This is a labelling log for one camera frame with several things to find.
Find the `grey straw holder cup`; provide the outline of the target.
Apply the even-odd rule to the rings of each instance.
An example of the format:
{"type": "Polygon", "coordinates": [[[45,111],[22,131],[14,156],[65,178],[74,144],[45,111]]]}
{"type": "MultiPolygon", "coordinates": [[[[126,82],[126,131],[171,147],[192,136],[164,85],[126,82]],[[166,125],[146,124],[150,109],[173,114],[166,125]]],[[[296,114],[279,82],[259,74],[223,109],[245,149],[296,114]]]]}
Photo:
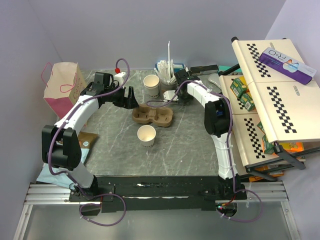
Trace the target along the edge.
{"type": "Polygon", "coordinates": [[[177,82],[174,82],[173,84],[169,84],[164,82],[163,80],[160,80],[159,85],[160,85],[159,87],[160,92],[163,94],[166,91],[175,90],[178,84],[177,82]]]}

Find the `white paper cup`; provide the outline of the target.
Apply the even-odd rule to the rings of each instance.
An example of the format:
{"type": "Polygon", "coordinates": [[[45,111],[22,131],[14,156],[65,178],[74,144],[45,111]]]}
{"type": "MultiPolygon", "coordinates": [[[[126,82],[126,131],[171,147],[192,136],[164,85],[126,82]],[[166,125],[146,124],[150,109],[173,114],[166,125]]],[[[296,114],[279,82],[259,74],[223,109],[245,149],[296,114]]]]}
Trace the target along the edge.
{"type": "Polygon", "coordinates": [[[156,130],[151,125],[143,125],[138,129],[137,137],[142,146],[150,148],[154,145],[156,130]]]}

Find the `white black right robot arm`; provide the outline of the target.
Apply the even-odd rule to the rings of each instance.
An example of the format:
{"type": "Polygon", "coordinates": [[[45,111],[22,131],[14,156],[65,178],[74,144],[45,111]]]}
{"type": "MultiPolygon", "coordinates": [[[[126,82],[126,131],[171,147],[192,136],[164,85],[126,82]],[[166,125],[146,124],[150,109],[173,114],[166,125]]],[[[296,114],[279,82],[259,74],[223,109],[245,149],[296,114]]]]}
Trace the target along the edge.
{"type": "Polygon", "coordinates": [[[231,133],[233,116],[230,101],[222,94],[206,87],[196,76],[190,76],[186,70],[174,74],[178,83],[175,91],[179,101],[196,99],[204,107],[204,127],[211,136],[218,159],[218,176],[225,182],[218,187],[223,199],[230,199],[236,193],[237,169],[232,153],[231,133]]]}

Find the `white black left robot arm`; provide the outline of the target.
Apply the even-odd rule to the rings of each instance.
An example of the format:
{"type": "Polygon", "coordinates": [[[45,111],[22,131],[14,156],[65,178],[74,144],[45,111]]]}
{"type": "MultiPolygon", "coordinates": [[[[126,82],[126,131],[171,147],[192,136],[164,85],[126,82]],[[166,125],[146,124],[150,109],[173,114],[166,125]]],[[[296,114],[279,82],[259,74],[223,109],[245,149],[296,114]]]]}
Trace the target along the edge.
{"type": "Polygon", "coordinates": [[[132,86],[125,87],[112,74],[96,72],[71,110],[54,125],[45,125],[41,132],[42,160],[49,172],[53,176],[66,175],[87,201],[98,197],[99,187],[97,177],[81,161],[78,135],[105,103],[128,110],[139,106],[132,86]]]}

